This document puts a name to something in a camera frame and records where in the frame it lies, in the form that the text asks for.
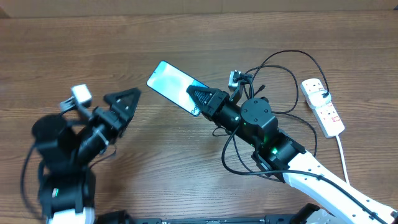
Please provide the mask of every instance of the white rectangular device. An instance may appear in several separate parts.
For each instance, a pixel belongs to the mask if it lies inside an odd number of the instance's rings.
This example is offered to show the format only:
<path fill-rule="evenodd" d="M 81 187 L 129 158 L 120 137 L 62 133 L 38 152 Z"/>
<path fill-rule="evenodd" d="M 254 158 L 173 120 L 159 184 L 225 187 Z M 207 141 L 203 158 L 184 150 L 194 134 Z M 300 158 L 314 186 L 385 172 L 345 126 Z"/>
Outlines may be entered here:
<path fill-rule="evenodd" d="M 318 91 L 324 91 L 325 88 L 322 85 L 322 82 L 317 78 L 311 78 L 305 80 L 301 83 L 301 90 L 307 100 L 308 105 L 310 106 L 310 101 L 308 100 L 308 96 Z M 332 138 L 339 135 L 344 131 L 345 127 L 343 122 L 338 115 L 335 107 L 332 102 L 329 102 L 323 106 L 319 106 L 315 109 L 312 109 L 319 125 L 326 138 Z"/>

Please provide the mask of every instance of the screen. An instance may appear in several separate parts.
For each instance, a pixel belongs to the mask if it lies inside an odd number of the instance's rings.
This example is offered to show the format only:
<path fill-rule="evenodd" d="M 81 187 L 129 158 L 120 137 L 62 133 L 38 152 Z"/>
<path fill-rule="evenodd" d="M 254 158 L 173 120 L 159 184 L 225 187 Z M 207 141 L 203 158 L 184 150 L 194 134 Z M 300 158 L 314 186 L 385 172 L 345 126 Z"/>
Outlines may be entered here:
<path fill-rule="evenodd" d="M 181 72 L 173 65 L 161 61 L 149 77 L 147 85 L 192 115 L 200 114 L 199 108 L 187 93 L 187 88 L 190 85 L 207 86 Z"/>

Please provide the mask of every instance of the white power strip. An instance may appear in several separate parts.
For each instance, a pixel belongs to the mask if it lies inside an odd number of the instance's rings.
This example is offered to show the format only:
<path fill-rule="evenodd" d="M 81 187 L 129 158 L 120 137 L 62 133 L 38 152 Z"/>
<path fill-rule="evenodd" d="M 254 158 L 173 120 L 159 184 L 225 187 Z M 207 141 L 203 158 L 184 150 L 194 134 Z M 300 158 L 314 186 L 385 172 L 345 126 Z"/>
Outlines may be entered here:
<path fill-rule="evenodd" d="M 344 176 L 347 184 L 349 184 L 343 154 L 343 146 L 341 145 L 339 137 L 339 134 L 344 131 L 345 127 L 341 118 L 338 116 L 333 103 L 331 102 L 331 96 L 329 96 L 327 100 L 323 99 L 322 93 L 325 92 L 325 88 L 323 87 L 322 82 L 317 78 L 305 80 L 301 83 L 300 87 L 326 138 L 336 137 L 340 150 Z"/>

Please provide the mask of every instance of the white robotic arm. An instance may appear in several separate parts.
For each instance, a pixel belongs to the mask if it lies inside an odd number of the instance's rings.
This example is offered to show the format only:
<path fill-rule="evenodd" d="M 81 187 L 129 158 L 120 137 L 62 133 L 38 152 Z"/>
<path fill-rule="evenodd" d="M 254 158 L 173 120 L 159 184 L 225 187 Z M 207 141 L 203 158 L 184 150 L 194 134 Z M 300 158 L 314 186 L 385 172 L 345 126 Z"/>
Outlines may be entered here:
<path fill-rule="evenodd" d="M 390 224 L 394 222 L 394 216 L 396 215 L 394 209 L 365 196 L 342 181 L 321 165 L 308 151 L 305 154 L 297 154 L 289 162 L 289 166 L 289 170 L 301 170 L 326 177 L 346 190 L 366 208 L 370 209 L 370 211 L 376 212 L 377 216 L 384 220 L 385 223 Z M 303 174 L 284 173 L 283 176 L 286 184 L 307 194 L 345 223 L 382 223 L 372 218 L 368 212 L 365 212 L 342 191 L 325 181 Z"/>

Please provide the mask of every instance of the wood grain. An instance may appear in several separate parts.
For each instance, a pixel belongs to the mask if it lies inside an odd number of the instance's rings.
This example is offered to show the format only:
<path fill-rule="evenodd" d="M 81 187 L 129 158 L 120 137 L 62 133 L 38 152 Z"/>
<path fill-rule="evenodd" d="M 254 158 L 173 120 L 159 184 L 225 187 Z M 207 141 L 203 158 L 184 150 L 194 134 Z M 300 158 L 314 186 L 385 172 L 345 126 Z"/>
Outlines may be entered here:
<path fill-rule="evenodd" d="M 134 217 L 199 218 L 297 212 L 313 200 L 288 185 L 228 173 L 220 159 L 226 138 L 211 136 L 214 125 L 146 86 L 166 60 L 228 91 L 230 70 L 258 66 L 284 49 L 310 53 L 326 73 L 346 126 L 341 138 L 351 184 L 398 208 L 397 21 L 394 11 L 0 20 L 0 222 L 34 223 L 19 195 L 22 163 L 33 143 L 30 129 L 41 116 L 56 113 L 79 83 L 89 86 L 93 105 L 100 106 L 106 106 L 106 93 L 142 90 L 116 158 L 94 168 L 97 214 L 126 209 Z M 270 63 L 291 69 L 299 83 L 321 78 L 300 54 L 278 55 Z M 273 110 L 292 106 L 289 74 L 270 68 L 257 77 L 254 86 L 266 85 L 261 95 Z M 301 93 L 293 114 L 314 125 L 317 158 L 343 177 L 336 142 L 323 136 Z M 313 133 L 304 124 L 278 117 L 282 129 L 313 150 Z M 252 148 L 240 140 L 238 146 L 255 169 Z M 226 159 L 243 170 L 231 146 Z M 26 177 L 37 210 L 39 161 L 35 153 Z"/>

